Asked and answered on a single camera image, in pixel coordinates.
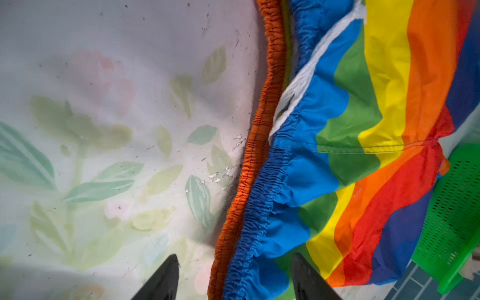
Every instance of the garment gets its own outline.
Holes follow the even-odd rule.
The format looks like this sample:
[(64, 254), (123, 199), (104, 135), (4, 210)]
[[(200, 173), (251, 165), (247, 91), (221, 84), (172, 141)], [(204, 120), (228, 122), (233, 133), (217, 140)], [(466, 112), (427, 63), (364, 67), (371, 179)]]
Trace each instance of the garment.
[[(290, 5), (305, 16), (314, 3)], [(474, 4), (356, 1), (324, 35), (304, 32), (322, 17), (296, 23), (301, 70), (277, 106), (223, 299), (292, 299), (295, 252), (332, 286), (402, 276), (444, 159), (438, 138), (478, 104)], [(319, 37), (311, 54), (302, 36)]]

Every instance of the green plastic basket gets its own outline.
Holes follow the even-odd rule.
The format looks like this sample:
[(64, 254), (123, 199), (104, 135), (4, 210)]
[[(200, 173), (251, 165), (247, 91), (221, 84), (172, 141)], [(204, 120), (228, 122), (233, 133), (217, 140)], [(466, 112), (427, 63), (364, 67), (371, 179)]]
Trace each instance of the green plastic basket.
[(438, 180), (412, 260), (451, 291), (458, 273), (480, 243), (480, 145), (459, 146), (450, 171)]

